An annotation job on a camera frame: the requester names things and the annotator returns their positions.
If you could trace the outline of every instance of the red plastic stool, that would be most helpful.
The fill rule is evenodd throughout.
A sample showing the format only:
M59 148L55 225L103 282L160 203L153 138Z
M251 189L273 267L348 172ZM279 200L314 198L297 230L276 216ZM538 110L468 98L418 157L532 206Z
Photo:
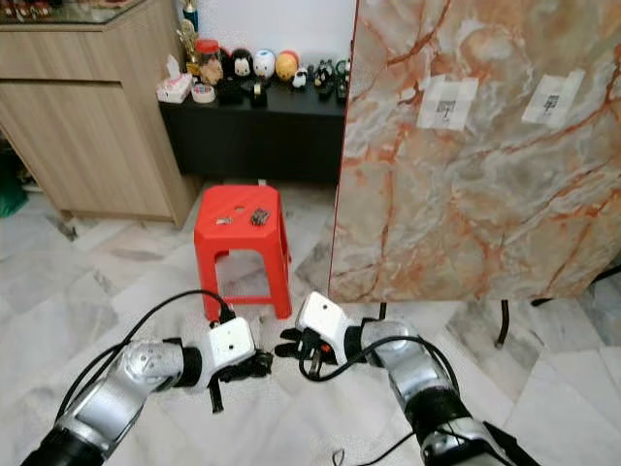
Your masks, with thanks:
M261 211L267 218L261 217ZM289 298L289 247L280 194L269 186L222 185L207 191L194 226L194 247L201 286L218 292L215 261L229 250L256 250L263 256L270 296L228 296L231 304L272 304L278 318L291 316ZM203 296L205 315L218 320L219 305Z

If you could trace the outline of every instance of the glass shelf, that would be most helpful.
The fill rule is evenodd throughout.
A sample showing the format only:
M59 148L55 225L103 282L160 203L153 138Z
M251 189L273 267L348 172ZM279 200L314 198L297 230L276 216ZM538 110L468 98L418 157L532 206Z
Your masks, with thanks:
M5 17L0 13L0 24L106 24L144 1L65 3L53 8L49 17L17 18Z

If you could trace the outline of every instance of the green object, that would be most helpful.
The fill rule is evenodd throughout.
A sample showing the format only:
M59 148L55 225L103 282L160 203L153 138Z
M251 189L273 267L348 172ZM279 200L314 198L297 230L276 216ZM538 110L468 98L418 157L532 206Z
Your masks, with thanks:
M0 152L0 217L11 216L27 200L16 177L16 156Z

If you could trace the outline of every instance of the jar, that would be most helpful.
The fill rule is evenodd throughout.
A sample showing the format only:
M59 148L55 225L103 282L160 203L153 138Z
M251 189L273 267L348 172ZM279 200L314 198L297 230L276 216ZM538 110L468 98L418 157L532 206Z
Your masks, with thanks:
M218 42L213 39L199 39L196 41L196 51L201 56L201 81L216 85L224 78Z

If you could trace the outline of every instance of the white wall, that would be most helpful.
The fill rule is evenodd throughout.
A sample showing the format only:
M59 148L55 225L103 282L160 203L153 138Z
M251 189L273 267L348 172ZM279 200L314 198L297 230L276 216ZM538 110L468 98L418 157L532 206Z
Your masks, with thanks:
M356 0L198 0L201 37L232 50L298 52L305 64L349 56Z

